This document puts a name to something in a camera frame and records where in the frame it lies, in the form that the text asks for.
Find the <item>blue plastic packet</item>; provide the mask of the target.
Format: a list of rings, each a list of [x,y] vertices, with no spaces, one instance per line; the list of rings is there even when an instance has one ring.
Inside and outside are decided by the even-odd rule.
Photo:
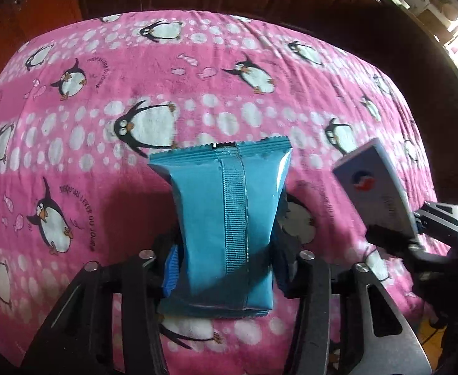
[[[165,316],[260,317],[272,310],[270,239],[292,155],[286,136],[156,153],[172,188],[180,275]]]

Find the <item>pink penguin tablecloth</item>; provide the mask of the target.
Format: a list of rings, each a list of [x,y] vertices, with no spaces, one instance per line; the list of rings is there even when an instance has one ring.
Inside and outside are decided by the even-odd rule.
[[[413,208],[434,198],[410,107],[373,64],[236,15],[116,14],[25,43],[0,74],[0,353],[18,365],[89,260],[115,263],[174,221],[152,153],[287,136],[283,226],[336,264],[366,262],[411,323],[424,305],[382,258],[331,169],[378,138]]]

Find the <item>white card box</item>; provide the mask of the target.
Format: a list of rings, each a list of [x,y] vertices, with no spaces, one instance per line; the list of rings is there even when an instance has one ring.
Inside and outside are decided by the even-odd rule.
[[[335,163],[332,172],[365,226],[417,237],[408,196],[379,139],[348,153]]]

